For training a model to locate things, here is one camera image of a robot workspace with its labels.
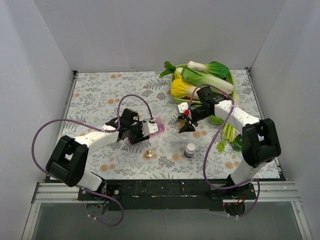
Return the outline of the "gold bottle cap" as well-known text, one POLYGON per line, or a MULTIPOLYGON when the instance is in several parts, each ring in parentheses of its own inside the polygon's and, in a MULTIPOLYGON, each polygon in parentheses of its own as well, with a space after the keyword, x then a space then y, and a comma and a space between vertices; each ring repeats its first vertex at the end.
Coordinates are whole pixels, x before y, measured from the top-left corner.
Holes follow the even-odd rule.
POLYGON ((148 150, 145 152, 145 156, 146 156, 147 158, 151 158, 151 157, 153 156, 153 151, 150 150, 150 149, 148 149, 148 150))

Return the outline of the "clear bottle of yellow pills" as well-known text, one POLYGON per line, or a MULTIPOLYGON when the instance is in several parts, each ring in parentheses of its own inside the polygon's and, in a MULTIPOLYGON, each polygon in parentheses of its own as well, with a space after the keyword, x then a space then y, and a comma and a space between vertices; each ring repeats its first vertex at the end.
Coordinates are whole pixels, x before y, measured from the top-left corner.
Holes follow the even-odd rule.
POLYGON ((185 126, 186 120, 185 119, 177 119, 176 122, 177 122, 177 127, 180 130, 185 126))

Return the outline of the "pink weekly pill organizer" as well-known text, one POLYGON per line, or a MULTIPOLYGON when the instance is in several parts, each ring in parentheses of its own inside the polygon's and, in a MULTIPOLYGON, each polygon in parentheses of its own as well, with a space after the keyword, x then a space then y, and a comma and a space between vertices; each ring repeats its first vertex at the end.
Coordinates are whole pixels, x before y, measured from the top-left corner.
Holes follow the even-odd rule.
POLYGON ((157 124, 158 131, 155 133, 151 133, 149 135, 150 138, 154 138, 156 136, 159 136, 160 134, 162 134, 165 131, 165 124, 163 123, 160 116, 158 116, 154 119, 154 123, 157 124))

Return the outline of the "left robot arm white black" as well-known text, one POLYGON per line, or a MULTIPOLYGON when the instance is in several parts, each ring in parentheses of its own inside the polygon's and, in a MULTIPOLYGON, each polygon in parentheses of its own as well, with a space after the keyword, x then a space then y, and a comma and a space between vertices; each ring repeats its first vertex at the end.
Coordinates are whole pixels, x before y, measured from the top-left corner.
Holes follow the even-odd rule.
POLYGON ((113 118, 100 131, 92 131, 82 136, 62 136, 45 170, 55 179, 69 187, 89 189, 95 200, 106 196, 103 178, 86 170, 87 158, 105 146, 127 139, 130 144, 148 140, 151 134, 158 132, 153 119, 140 120, 137 112, 126 108, 119 119, 113 118))

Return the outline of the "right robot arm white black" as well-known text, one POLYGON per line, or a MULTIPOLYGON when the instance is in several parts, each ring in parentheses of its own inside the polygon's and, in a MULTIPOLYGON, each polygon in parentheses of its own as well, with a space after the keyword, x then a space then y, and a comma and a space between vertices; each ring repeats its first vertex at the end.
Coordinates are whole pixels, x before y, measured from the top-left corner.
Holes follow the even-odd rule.
POLYGON ((193 132, 198 121, 215 116, 230 124, 242 136, 242 160, 227 177, 226 185, 209 184, 211 188, 237 199, 243 195, 256 173, 281 154, 275 123, 270 118, 260 119, 248 114, 235 105, 230 95, 218 95, 209 86, 201 84, 194 92, 200 100, 198 107, 191 108, 192 102, 177 105, 178 119, 185 120, 181 133, 193 132))

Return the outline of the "round green cabbage toy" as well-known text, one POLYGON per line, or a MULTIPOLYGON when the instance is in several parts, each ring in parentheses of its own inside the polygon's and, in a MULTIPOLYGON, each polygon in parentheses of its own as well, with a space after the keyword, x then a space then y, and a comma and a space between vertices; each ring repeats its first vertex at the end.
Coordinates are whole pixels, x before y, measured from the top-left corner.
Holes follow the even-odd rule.
POLYGON ((210 116, 209 121, 214 125, 221 125, 224 122, 223 119, 216 116, 210 116))

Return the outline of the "white bottle blue label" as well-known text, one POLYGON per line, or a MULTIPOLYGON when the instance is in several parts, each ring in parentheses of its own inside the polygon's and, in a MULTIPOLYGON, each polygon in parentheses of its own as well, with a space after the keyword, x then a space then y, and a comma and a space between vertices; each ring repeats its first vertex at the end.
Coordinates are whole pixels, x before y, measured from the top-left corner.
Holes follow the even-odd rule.
POLYGON ((190 142, 185 146, 184 155, 187 158, 192 158, 195 152, 196 152, 196 145, 194 143, 190 142))

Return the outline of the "green plastic tray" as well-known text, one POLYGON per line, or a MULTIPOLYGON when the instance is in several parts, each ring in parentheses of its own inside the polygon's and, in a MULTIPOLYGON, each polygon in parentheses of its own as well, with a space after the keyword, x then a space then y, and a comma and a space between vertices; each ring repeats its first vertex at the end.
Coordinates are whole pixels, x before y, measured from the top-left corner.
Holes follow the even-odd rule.
MULTIPOLYGON (((174 81, 175 79, 182 79, 183 81, 185 81, 185 80, 182 78, 182 75, 181 75, 180 73, 181 73, 182 68, 187 67, 187 64, 181 64, 181 65, 177 65, 177 66, 175 66, 175 67, 176 67, 176 70, 175 70, 174 73, 172 73, 170 86, 171 86, 171 84, 172 84, 172 81, 174 81)), ((229 71, 227 77, 226 77, 226 78, 223 78, 222 80, 225 80, 225 81, 227 81, 227 82, 229 82, 230 84, 233 85, 233 87, 234 87, 233 92, 229 94, 230 96, 233 97, 233 96, 234 96, 235 86, 234 86, 234 78, 233 78, 233 76, 232 76, 232 73, 229 71)), ((174 99, 175 99, 175 101, 176 101, 177 103, 182 103, 182 102, 184 102, 184 101, 189 101, 189 100, 190 100, 190 99, 188 99, 188 98, 185 99, 185 98, 177 98, 177 97, 174 97, 174 99)))

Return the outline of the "celery stalk toy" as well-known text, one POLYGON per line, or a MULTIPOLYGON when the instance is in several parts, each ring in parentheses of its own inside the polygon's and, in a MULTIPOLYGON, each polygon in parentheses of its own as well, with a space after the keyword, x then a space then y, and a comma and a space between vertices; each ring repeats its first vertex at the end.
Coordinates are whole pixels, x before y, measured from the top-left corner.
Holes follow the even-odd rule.
POLYGON ((225 146, 229 143, 232 144, 235 141, 237 130, 226 123, 221 131, 221 141, 216 146, 216 149, 219 153, 222 153, 225 150, 225 146))

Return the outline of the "yellow napa cabbage toy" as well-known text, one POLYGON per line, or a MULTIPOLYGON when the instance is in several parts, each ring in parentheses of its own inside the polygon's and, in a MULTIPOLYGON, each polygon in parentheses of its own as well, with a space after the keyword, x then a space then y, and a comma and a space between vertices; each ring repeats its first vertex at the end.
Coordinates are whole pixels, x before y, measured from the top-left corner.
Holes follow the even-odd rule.
POLYGON ((194 85, 180 78, 177 78, 171 83, 170 93, 176 98, 191 99, 192 93, 194 92, 195 88, 196 87, 194 85))

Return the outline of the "green napa cabbage toy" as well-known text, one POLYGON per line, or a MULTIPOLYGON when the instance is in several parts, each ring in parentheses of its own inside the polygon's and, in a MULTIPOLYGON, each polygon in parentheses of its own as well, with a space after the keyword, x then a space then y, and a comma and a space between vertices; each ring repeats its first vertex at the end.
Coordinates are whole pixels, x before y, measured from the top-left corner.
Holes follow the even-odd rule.
POLYGON ((186 82, 194 86, 199 86, 201 84, 210 84, 223 90, 228 94, 231 94, 234 90, 234 86, 231 83, 227 82, 226 80, 223 80, 221 78, 218 78, 208 73, 199 72, 199 71, 190 69, 188 67, 183 67, 181 69, 180 74, 186 82))

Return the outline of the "bok choy toy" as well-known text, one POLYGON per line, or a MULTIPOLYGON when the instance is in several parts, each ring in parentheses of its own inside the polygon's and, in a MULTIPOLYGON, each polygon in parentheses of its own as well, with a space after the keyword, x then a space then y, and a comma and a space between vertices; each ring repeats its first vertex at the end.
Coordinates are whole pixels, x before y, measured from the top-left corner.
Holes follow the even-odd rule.
POLYGON ((189 61, 187 67, 195 71, 213 75, 220 79, 225 79, 230 71, 226 65, 217 61, 212 61, 207 64, 189 61))

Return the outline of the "green glass bottle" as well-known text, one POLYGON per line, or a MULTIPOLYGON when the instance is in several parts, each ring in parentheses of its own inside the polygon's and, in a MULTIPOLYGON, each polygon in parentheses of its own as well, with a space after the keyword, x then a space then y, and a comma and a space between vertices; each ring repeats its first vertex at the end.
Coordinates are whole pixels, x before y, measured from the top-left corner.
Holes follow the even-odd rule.
POLYGON ((237 151, 241 152, 242 151, 242 135, 238 134, 234 141, 232 142, 232 148, 237 151))

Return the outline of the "leafy green herb toy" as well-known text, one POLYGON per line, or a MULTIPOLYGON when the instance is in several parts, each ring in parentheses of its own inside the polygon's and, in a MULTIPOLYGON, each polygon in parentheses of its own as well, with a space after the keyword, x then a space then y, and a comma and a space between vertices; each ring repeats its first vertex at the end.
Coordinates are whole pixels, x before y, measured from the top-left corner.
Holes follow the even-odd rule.
POLYGON ((159 78, 162 79, 163 77, 170 75, 176 71, 176 67, 172 65, 169 61, 164 62, 165 70, 160 73, 159 78))

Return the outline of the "black front table rail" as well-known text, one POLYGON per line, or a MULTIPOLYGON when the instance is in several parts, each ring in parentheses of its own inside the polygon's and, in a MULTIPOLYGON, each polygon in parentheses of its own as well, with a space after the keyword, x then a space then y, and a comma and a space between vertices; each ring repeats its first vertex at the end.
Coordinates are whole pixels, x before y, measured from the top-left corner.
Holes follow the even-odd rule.
POLYGON ((100 185, 100 194, 112 197, 117 202, 79 190, 79 201, 106 202, 109 211, 119 210, 209 210, 223 211, 224 200, 238 204, 243 200, 254 200, 254 185, 218 190, 203 179, 141 179, 105 180, 100 185))

